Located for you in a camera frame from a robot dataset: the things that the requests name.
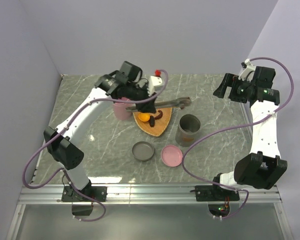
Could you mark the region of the pink round lid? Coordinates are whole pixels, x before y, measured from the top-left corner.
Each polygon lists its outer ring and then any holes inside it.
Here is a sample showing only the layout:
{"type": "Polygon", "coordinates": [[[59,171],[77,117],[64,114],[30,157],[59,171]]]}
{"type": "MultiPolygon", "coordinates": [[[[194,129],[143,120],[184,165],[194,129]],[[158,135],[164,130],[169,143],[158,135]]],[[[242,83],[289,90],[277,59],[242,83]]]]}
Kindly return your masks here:
{"type": "Polygon", "coordinates": [[[178,167],[182,163],[183,153],[175,145],[166,145],[161,150],[161,160],[168,167],[178,167]]]}

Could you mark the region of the dark octopus tentacle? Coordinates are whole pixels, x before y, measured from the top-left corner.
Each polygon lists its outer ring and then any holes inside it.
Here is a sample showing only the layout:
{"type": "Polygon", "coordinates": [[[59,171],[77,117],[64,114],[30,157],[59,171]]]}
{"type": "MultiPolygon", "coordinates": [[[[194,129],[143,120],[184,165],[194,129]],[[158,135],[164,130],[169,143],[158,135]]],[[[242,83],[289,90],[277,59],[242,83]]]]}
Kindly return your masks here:
{"type": "Polygon", "coordinates": [[[159,120],[163,117],[163,112],[161,110],[158,110],[158,115],[154,117],[155,120],[159,120]]]}

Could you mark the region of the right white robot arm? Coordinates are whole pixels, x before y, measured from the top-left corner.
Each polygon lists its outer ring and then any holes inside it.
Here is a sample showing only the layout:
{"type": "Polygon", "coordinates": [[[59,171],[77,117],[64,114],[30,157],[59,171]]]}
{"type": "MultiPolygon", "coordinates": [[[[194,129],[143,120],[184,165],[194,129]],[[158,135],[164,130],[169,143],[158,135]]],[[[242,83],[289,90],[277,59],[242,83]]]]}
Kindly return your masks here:
{"type": "Polygon", "coordinates": [[[228,187],[251,186],[271,189],[288,168],[281,158],[277,141],[277,113],[280,92],[272,88],[276,72],[269,67],[247,67],[241,75],[226,73],[213,95],[223,98],[230,88],[229,99],[249,103],[252,114],[252,144],[250,152],[235,165],[234,171],[218,175],[219,182],[210,189],[212,197],[222,200],[228,187]]]}

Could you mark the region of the metal tongs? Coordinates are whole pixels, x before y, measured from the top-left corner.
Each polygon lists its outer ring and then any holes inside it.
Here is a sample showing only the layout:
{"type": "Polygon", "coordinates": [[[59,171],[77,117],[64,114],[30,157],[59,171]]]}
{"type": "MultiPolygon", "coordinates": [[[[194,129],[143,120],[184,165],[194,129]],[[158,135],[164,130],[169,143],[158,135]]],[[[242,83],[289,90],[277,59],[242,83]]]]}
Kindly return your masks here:
{"type": "MultiPolygon", "coordinates": [[[[155,108],[157,109],[163,109],[163,108],[177,108],[178,107],[178,98],[168,101],[161,101],[161,102],[155,102],[155,108]]],[[[130,106],[126,108],[129,112],[138,112],[136,105],[130,106]]]]}

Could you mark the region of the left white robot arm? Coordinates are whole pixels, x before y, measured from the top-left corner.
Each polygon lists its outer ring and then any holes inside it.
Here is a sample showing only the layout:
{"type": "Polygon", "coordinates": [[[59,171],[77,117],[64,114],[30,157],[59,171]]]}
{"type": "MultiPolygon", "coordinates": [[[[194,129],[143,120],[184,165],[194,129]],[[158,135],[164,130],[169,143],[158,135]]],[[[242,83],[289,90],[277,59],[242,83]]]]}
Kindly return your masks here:
{"type": "Polygon", "coordinates": [[[98,116],[114,103],[133,104],[138,112],[155,113],[155,101],[165,89],[161,71],[143,79],[143,70],[124,61],[119,70],[102,75],[83,103],[56,128],[46,127],[43,132],[47,151],[65,171],[65,176],[79,201],[93,197],[92,183],[82,161],[84,153],[77,147],[98,116]]]}

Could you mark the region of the red chicken drumstick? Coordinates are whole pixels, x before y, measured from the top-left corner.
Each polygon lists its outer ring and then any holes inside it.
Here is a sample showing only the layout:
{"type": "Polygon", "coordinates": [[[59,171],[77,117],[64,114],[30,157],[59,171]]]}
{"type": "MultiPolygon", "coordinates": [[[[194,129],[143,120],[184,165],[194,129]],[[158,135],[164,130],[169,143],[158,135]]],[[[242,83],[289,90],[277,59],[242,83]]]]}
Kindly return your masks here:
{"type": "Polygon", "coordinates": [[[180,97],[177,100],[178,100],[177,107],[182,110],[186,107],[189,107],[192,104],[192,100],[190,97],[180,97]]]}

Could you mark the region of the black sea cucumber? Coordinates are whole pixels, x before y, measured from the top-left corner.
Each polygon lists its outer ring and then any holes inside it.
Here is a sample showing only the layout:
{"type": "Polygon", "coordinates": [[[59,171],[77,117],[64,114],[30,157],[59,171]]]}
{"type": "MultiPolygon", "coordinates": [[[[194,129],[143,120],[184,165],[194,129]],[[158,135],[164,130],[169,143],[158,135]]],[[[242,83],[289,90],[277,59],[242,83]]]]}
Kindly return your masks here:
{"type": "Polygon", "coordinates": [[[153,128],[154,126],[155,126],[155,118],[154,117],[150,117],[150,119],[149,119],[149,126],[151,127],[151,128],[153,128]]]}

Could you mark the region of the orange egg yolk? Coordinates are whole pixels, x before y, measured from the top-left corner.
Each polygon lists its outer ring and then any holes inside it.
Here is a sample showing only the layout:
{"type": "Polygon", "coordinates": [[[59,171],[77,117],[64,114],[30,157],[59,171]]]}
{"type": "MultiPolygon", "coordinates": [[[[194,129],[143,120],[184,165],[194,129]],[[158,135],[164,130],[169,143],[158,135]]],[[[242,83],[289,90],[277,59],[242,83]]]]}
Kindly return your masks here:
{"type": "Polygon", "coordinates": [[[151,115],[149,113],[142,113],[140,112],[138,114],[138,119],[144,123],[148,122],[150,120],[151,115]]]}

